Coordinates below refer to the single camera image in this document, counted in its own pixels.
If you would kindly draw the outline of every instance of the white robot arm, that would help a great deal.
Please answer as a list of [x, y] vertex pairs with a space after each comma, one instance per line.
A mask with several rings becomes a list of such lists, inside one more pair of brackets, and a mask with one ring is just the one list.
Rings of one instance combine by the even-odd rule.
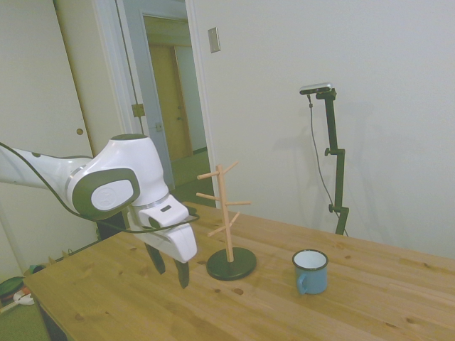
[[182, 287], [188, 285], [187, 262], [197, 252], [193, 230], [186, 223], [188, 209], [169, 194], [149, 137], [113, 137], [95, 158], [56, 158], [2, 146], [0, 182], [48, 188], [44, 179], [70, 211], [93, 221], [127, 208], [131, 231], [146, 243], [157, 270], [165, 271], [162, 251], [175, 259]]

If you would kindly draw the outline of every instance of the blue mug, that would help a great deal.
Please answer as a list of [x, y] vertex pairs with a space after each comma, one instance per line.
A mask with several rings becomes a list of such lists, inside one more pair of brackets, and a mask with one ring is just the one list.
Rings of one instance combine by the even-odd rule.
[[327, 256], [318, 250], [301, 250], [292, 257], [299, 293], [317, 294], [327, 288]]

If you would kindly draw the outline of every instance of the white mug rim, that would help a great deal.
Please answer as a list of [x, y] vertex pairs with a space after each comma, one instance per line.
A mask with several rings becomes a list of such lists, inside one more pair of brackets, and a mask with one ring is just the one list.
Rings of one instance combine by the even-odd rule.
[[[318, 252], [319, 254], [322, 254], [322, 255], [326, 258], [326, 262], [325, 262], [323, 265], [321, 265], [321, 266], [319, 266], [319, 267], [317, 267], [317, 268], [306, 268], [306, 267], [304, 267], [304, 266], [302, 266], [302, 265], [298, 265], [298, 264], [295, 262], [294, 259], [295, 259], [295, 257], [297, 256], [297, 254], [300, 254], [300, 253], [302, 253], [302, 252], [304, 252], [304, 251], [314, 251], [314, 252]], [[324, 269], [324, 268], [327, 266], [327, 264], [328, 264], [328, 257], [326, 256], [326, 254], [324, 254], [322, 251], [319, 251], [319, 250], [315, 250], [315, 249], [303, 249], [303, 250], [300, 250], [300, 251], [296, 252], [296, 253], [292, 256], [292, 263], [294, 263], [295, 267], [297, 267], [297, 268], [299, 268], [299, 269], [302, 269], [302, 270], [306, 270], [306, 271], [318, 271], [318, 270]]]

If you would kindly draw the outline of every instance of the floor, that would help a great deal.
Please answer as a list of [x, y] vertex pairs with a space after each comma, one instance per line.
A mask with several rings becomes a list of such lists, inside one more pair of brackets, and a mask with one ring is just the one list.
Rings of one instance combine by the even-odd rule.
[[[210, 172], [207, 151], [172, 162], [176, 189], [171, 191], [177, 200], [215, 207], [215, 202], [196, 193], [213, 195], [212, 179], [197, 180]], [[0, 341], [48, 340], [41, 317], [34, 305], [18, 305], [0, 315]]]
[[196, 196], [197, 192], [213, 195], [212, 178], [197, 179], [198, 175], [210, 172], [207, 151], [172, 161], [171, 165], [176, 183], [176, 189], [171, 194], [177, 200], [215, 207], [213, 200]]

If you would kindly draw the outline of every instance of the wood grain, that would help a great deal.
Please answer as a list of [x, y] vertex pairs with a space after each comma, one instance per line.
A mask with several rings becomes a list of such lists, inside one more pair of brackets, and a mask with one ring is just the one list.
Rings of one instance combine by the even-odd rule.
[[[145, 246], [117, 234], [28, 278], [41, 306], [74, 340], [455, 340], [455, 260], [240, 215], [232, 243], [257, 268], [239, 281], [209, 277], [225, 247], [208, 233], [221, 211], [196, 204], [198, 253], [187, 288], [172, 259], [159, 275]], [[327, 254], [328, 288], [300, 296], [292, 255]]]

